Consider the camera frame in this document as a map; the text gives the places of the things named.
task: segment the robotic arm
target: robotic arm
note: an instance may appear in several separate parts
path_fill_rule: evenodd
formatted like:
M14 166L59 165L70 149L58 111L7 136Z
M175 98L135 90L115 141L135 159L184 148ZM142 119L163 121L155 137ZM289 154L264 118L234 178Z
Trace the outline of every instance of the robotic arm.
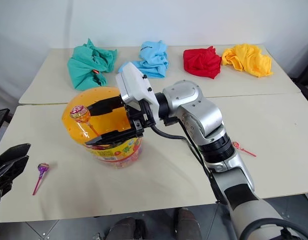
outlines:
M275 209L254 192L253 180L226 133L221 111L206 99L191 81L179 81L154 94L146 75L128 63L116 76L120 96L111 99L112 108L125 107L131 128L109 132L86 142L87 145L118 143L142 137L144 128L155 128L159 120L166 126L180 123L197 153L219 203L228 206L236 235L242 240L301 239L303 229L285 221ZM108 113L108 99L88 109L91 115Z

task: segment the teal cloth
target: teal cloth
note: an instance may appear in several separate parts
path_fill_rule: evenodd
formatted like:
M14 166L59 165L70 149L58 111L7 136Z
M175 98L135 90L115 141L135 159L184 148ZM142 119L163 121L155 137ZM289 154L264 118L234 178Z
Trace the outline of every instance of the teal cloth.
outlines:
M112 72L118 55L117 50L105 50L95 47L90 39L87 44L74 48L67 68L73 86L77 90L86 90L108 83L102 72Z

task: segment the red cloth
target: red cloth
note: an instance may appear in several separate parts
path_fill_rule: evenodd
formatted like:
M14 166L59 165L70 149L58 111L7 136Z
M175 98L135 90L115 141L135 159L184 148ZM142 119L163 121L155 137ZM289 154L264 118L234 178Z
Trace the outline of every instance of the red cloth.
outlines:
M187 49L183 53L184 70L190 74L214 79L221 72L222 58L215 48Z

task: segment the lollipop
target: lollipop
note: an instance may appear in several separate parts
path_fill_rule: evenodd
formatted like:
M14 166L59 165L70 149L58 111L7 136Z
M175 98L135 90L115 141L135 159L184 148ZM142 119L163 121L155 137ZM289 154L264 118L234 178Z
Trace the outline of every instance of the lollipop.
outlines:
M91 118L90 111L83 105L77 105L69 113L70 117L73 118L76 122L87 124L87 126L92 129L92 131L99 136L98 132L94 129L92 124L89 122Z
M40 181L42 180L42 177L43 177L43 174L45 172L47 172L50 168L50 165L48 165L47 163L40 163L37 167L38 171L39 171L39 177L38 177L38 180L37 180L37 183L36 183L36 186L35 186L35 189L33 191L33 196L36 194L36 191L38 189L38 186L39 186L39 183Z
M246 152L246 153L252 155L253 157L256 157L256 155L255 155L254 153L252 153L252 152L250 152L250 151L247 151L247 150L245 150L244 148L240 147L240 144L239 144L237 141L233 141L233 142L232 142L232 145L233 145L234 148L239 149L239 150L241 150L241 151L244 151L244 152Z

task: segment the light blue cloth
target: light blue cloth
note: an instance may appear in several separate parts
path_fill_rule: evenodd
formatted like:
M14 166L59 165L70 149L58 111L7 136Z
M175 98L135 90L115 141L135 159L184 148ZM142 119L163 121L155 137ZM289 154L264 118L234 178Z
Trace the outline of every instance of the light blue cloth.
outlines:
M149 78L164 78L169 66L167 48L168 46L162 41L146 41L139 52L139 58L143 61L132 61L132 63ZM126 64L127 62L118 69L119 73Z

